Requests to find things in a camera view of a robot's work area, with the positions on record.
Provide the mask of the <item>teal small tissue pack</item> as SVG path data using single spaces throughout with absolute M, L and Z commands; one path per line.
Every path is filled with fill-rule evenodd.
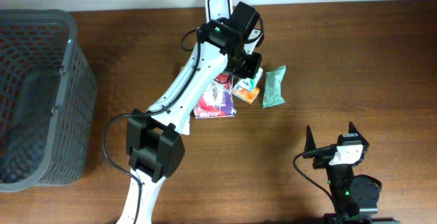
M 242 89 L 252 92 L 257 87 L 257 84 L 261 79 L 263 72 L 264 72 L 263 68 L 258 68 L 258 71 L 253 79 L 250 78 L 240 79 L 237 82 L 237 85 Z

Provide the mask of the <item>white bamboo print tube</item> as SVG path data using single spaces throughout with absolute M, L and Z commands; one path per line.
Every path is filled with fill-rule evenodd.
M 184 74 L 184 83 L 182 84 L 182 87 L 184 87 L 188 83 L 189 76 L 191 75 L 190 68 L 185 68 L 185 66 L 182 66 L 180 68 L 180 72 Z M 182 115 L 184 118 L 184 123 L 182 125 L 181 133 L 183 135 L 190 135 L 190 113 L 188 111 L 188 100 L 187 95 L 184 94 L 184 90 L 182 90 L 182 96 L 180 97 L 180 108 L 182 109 Z

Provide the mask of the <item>mint green wipes pack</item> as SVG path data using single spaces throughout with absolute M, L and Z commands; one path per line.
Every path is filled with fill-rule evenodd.
M 286 66 L 280 66 L 276 70 L 266 73 L 263 108 L 284 104 L 281 94 L 281 82 L 285 76 Z

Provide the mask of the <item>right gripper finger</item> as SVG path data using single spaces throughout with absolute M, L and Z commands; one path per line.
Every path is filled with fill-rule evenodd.
M 315 141 L 313 138 L 313 134 L 311 132 L 310 125 L 306 127 L 306 141 L 305 141 L 305 150 L 304 152 L 311 152 L 316 149 Z
M 364 136 L 362 136 L 362 134 L 358 131 L 358 129 L 356 128 L 356 126 L 354 125 L 353 122 L 349 122 L 348 132 L 352 135 L 352 138 L 354 138 L 356 140 L 359 140 L 359 141 L 365 140 Z

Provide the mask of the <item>orange small tissue pack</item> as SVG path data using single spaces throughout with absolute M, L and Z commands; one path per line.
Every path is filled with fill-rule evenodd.
M 248 91 L 244 88 L 233 89 L 232 93 L 235 97 L 241 99 L 242 101 L 248 104 L 253 104 L 254 100 L 259 94 L 259 88 L 256 87 L 253 91 Z

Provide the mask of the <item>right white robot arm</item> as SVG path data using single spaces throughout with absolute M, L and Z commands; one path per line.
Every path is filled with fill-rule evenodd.
M 335 144 L 317 147 L 311 127 L 306 127 L 306 141 L 303 153 L 297 158 L 313 160 L 314 169 L 324 169 L 329 189 L 316 183 L 301 171 L 301 176 L 318 187 L 330 199 L 334 212 L 322 217 L 323 223 L 398 223 L 398 220 L 375 219 L 382 183 L 368 175 L 356 175 L 353 168 L 364 159 L 369 142 L 356 126 L 350 122 L 348 131 L 337 138 Z

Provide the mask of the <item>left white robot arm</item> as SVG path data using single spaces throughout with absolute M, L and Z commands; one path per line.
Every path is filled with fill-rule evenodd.
M 123 116 L 130 188 L 119 223 L 151 223 L 160 188 L 184 157 L 184 125 L 207 86 L 222 73 L 255 77 L 262 56 L 254 49 L 264 39 L 255 26 L 261 23 L 254 7 L 239 2 L 228 17 L 196 28 L 191 56 L 168 90 L 146 111 Z

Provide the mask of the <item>red purple tissue pack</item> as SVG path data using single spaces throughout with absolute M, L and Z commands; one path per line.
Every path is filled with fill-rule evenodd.
M 236 110 L 231 91 L 233 81 L 228 74 L 218 75 L 204 90 L 193 109 L 196 118 L 233 117 Z

